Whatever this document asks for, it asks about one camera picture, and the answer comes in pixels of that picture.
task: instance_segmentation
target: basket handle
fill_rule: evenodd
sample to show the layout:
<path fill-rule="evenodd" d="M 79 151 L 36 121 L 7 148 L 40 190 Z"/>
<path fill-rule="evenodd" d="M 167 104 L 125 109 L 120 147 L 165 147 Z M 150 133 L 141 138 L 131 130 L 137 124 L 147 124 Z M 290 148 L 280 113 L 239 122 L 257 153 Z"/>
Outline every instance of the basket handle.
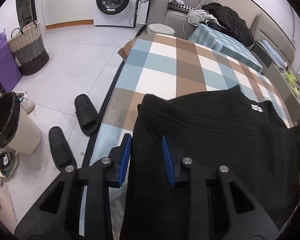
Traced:
<path fill-rule="evenodd" d="M 35 27 L 38 27 L 38 25 L 35 23 L 35 21 L 34 20 L 32 20 L 32 19 L 29 19 L 29 20 L 26 20 L 25 21 L 25 23 L 23 24 L 23 27 L 21 28 L 21 29 L 23 29 L 29 22 L 33 22 L 34 23 L 34 25 L 35 25 Z"/>
<path fill-rule="evenodd" d="M 12 34 L 13 34 L 13 32 L 14 32 L 15 30 L 19 30 L 19 31 L 21 32 L 21 34 L 23 34 L 22 28 L 21 28 L 21 29 L 20 29 L 20 28 L 15 28 L 15 29 L 11 32 L 11 38 L 12 38 Z"/>

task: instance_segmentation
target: metal screw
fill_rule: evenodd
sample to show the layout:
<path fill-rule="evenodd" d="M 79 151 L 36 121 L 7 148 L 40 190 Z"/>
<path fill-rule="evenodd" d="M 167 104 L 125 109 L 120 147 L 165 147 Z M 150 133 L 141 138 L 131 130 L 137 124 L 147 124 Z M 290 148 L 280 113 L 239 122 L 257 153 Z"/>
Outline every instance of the metal screw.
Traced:
<path fill-rule="evenodd" d="M 66 172 L 72 172 L 72 171 L 74 171 L 74 166 L 68 165 L 68 166 L 66 166 L 65 170 L 66 170 Z"/>
<path fill-rule="evenodd" d="M 228 168 L 227 166 L 225 166 L 225 165 L 221 165 L 221 166 L 219 167 L 219 170 L 220 170 L 221 172 L 223 172 L 223 173 L 227 173 L 227 172 L 229 171 L 229 168 Z"/>
<path fill-rule="evenodd" d="M 111 162 L 111 159 L 110 159 L 109 157 L 105 157 L 105 158 L 103 158 L 103 159 L 101 160 L 101 162 L 102 162 L 103 164 L 109 164 L 109 163 Z"/>
<path fill-rule="evenodd" d="M 184 163 L 184 164 L 191 164 L 192 163 L 192 160 L 191 160 L 191 158 L 183 158 L 182 159 L 182 162 Z"/>

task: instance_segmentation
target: round stool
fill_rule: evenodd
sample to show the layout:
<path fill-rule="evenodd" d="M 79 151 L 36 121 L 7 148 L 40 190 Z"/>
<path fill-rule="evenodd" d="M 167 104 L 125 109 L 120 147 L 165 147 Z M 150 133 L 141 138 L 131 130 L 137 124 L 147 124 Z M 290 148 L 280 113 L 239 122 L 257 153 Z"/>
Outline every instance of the round stool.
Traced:
<path fill-rule="evenodd" d="M 172 29 L 171 27 L 167 26 L 167 25 L 163 25 L 160 23 L 153 23 L 150 24 L 148 26 L 148 34 L 165 34 L 165 35 L 169 35 L 169 36 L 174 36 L 174 29 Z"/>

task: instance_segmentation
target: sofa armrest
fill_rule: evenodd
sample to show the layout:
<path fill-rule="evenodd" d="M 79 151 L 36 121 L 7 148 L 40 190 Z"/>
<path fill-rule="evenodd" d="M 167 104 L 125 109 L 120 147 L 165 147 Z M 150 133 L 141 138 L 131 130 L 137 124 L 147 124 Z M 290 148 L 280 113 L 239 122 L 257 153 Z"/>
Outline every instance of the sofa armrest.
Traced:
<path fill-rule="evenodd" d="M 164 24 L 167 15 L 169 0 L 150 0 L 149 15 L 147 18 L 147 27 L 152 23 Z"/>

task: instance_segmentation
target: teal checkered tablecloth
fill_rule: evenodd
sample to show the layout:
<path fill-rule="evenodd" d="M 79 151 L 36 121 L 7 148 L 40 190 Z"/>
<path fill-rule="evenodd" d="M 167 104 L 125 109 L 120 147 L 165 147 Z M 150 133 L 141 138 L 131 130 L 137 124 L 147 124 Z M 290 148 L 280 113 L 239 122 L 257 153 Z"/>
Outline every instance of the teal checkered tablecloth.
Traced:
<path fill-rule="evenodd" d="M 292 122 L 277 89 L 263 75 L 242 62 L 200 44 L 162 34 L 147 34 L 129 41 L 118 54 L 125 64 L 102 119 L 90 160 L 109 155 L 125 133 L 133 135 L 138 104 L 145 94 L 166 100 L 190 93 L 227 90 L 240 85 L 249 99 L 272 102 L 288 128 Z M 122 227 L 127 178 L 120 189 L 109 188 L 114 239 Z M 84 234 L 87 187 L 84 188 L 79 232 Z"/>
<path fill-rule="evenodd" d="M 242 43 L 228 35 L 208 27 L 205 24 L 199 24 L 188 40 L 235 58 L 248 67 L 261 73 L 262 66 Z"/>

